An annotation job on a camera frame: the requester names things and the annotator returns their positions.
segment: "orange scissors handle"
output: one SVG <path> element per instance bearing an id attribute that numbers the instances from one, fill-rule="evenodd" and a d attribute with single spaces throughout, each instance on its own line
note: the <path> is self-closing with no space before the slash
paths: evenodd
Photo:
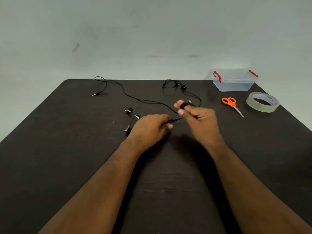
<path id="1" fill-rule="evenodd" d="M 224 104 L 229 105 L 230 107 L 236 107 L 236 100 L 235 100 L 235 98 L 222 98 L 222 102 Z"/>

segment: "clear plastic lid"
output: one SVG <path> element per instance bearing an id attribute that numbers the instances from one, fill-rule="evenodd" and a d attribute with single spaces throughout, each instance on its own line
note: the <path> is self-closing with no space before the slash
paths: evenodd
<path id="1" fill-rule="evenodd" d="M 213 73 L 224 83 L 254 83 L 258 75 L 247 69 L 216 69 Z"/>

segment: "fingernail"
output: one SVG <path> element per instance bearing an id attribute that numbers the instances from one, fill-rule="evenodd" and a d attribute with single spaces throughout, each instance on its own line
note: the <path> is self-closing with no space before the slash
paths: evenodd
<path id="1" fill-rule="evenodd" d="M 180 116 L 182 116 L 182 115 L 184 114 L 184 110 L 183 110 L 183 109 L 179 109 L 179 110 L 177 111 L 177 113 L 178 113 Z"/>

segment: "scissors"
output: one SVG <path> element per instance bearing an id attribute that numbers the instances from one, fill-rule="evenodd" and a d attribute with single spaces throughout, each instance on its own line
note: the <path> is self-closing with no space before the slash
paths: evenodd
<path id="1" fill-rule="evenodd" d="M 222 98 L 222 102 L 230 107 L 234 108 L 242 117 L 243 114 L 236 107 L 236 99 L 235 98 Z"/>

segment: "clear plastic box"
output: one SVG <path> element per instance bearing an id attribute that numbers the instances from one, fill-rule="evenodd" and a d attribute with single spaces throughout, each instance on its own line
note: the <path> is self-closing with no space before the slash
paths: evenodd
<path id="1" fill-rule="evenodd" d="M 222 91 L 247 91 L 259 76 L 247 69 L 216 69 L 213 82 Z"/>

